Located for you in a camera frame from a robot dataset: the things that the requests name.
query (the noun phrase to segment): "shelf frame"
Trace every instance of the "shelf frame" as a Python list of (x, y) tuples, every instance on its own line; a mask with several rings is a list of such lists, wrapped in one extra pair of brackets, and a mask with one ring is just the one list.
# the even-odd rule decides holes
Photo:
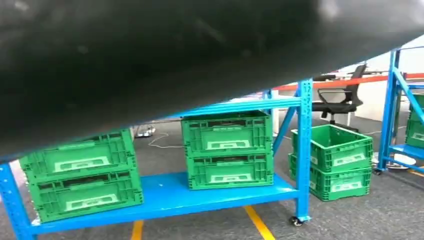
[(416, 82), (408, 84), (404, 75), (399, 70), (401, 50), (418, 49), (423, 47), (424, 46), (398, 48), (390, 52), (390, 65), (381, 127), (378, 165), (376, 168), (377, 171), (387, 171), (387, 164), (391, 162), (414, 169), (415, 171), (424, 174), (423, 168), (405, 164), (393, 158), (393, 154), (397, 153), (416, 159), (424, 159), (424, 150), (406, 144), (396, 144), (396, 135), (398, 130), (397, 122), (399, 117), (397, 110), (399, 110), (402, 92), (404, 92), (404, 95), (408, 98), (413, 110), (418, 114), (421, 124), (424, 125), (424, 112), (411, 91), (412, 89), (423, 89), (424, 84)]
[[(36, 219), (31, 223), (10, 165), (1, 164), (0, 195), (16, 238), (18, 240), (36, 240), (38, 235), (46, 233), (241, 207), (287, 199), (295, 199), (296, 211), (294, 216), (301, 222), (309, 221), (311, 219), (309, 216), (309, 169), (312, 87), (312, 79), (305, 79), (298, 82), (296, 94), (291, 98), (273, 99), (269, 92), (267, 93), (268, 96), (262, 100), (218, 103), (174, 115), (184, 117), (288, 108), (288, 114), (281, 124), (278, 136), (273, 143), (273, 154), (275, 155), (289, 128), (291, 118), (297, 112), (299, 129), (298, 146), (302, 151), (298, 151), (297, 155), (298, 174), (296, 176), (296, 186), (291, 186), (281, 177), (275, 175), (274, 184), (271, 186), (189, 190), (186, 183), (186, 173), (143, 176), (141, 181), (143, 183), (145, 203), (142, 205), (47, 223), (39, 223)], [(163, 198), (166, 195), (171, 195), (171, 197), (168, 198), (167, 196), (167, 199), (163, 201), (152, 201), (152, 199)]]

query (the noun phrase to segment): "stacked crates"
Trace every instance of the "stacked crates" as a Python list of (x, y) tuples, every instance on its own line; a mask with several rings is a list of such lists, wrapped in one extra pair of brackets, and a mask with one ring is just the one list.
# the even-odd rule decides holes
[[(414, 97), (420, 106), (424, 106), (423, 93), (414, 94)], [(420, 117), (412, 106), (409, 106), (409, 110), (405, 143), (413, 147), (424, 148), (424, 126), (421, 124)]]
[(129, 129), (33, 152), (19, 162), (42, 222), (143, 203)]
[[(290, 177), (296, 178), (298, 132), (292, 130)], [(311, 128), (310, 192), (322, 201), (363, 196), (370, 191), (373, 139), (335, 125)]]
[(181, 121), (192, 190), (272, 185), (272, 119), (262, 111), (189, 116)]

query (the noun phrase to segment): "chair base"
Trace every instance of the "chair base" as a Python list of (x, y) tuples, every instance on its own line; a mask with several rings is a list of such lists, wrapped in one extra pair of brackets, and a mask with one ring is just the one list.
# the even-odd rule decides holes
[(341, 127), (341, 128), (350, 130), (350, 131), (353, 131), (353, 132), (356, 132), (356, 133), (359, 133), (359, 129), (358, 128), (354, 128), (354, 127), (347, 126), (347, 125), (344, 125), (344, 124), (336, 123), (335, 120), (330, 120), (330, 124), (335, 125), (337, 127)]

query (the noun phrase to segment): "yellow floor line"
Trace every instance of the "yellow floor line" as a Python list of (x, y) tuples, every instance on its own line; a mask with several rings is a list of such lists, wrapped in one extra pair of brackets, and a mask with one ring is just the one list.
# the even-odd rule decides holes
[(421, 172), (418, 172), (418, 171), (415, 171), (415, 170), (412, 170), (412, 169), (409, 169), (408, 172), (410, 174), (415, 174), (417, 176), (420, 176), (420, 177), (423, 177), (424, 178), (424, 174), (422, 174)]
[(274, 235), (268, 229), (267, 225), (265, 225), (265, 223), (258, 216), (252, 206), (244, 206), (243, 208), (244, 210), (246, 210), (247, 214), (249, 215), (250, 219), (252, 220), (253, 224), (256, 226), (257, 230), (262, 235), (264, 240), (276, 240)]
[(135, 221), (132, 227), (131, 240), (142, 240), (143, 239), (143, 221)]

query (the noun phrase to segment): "black object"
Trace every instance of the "black object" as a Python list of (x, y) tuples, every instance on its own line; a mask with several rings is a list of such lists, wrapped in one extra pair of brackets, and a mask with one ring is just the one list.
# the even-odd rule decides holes
[(317, 76), (424, 34), (417, 0), (0, 0), (0, 156)]
[(334, 75), (334, 74), (327, 74), (327, 75), (314, 76), (312, 78), (312, 80), (314, 82), (325, 82), (327, 80), (336, 80), (336, 75)]
[[(364, 75), (365, 69), (367, 69), (367, 65), (359, 65), (356, 67), (355, 72), (352, 74), (352, 78), (361, 78)], [(359, 133), (359, 130), (354, 127), (350, 127), (344, 124), (336, 123), (334, 115), (335, 114), (348, 114), (353, 113), (357, 110), (357, 106), (363, 104), (363, 102), (358, 98), (358, 88), (359, 84), (347, 85), (346, 88), (330, 88), (330, 89), (318, 89), (318, 96), (321, 102), (312, 103), (312, 111), (313, 112), (322, 112), (321, 117), (326, 118), (328, 114), (331, 114), (330, 124), (355, 131)], [(345, 94), (345, 98), (341, 102), (328, 102), (323, 94), (337, 94), (343, 92)]]

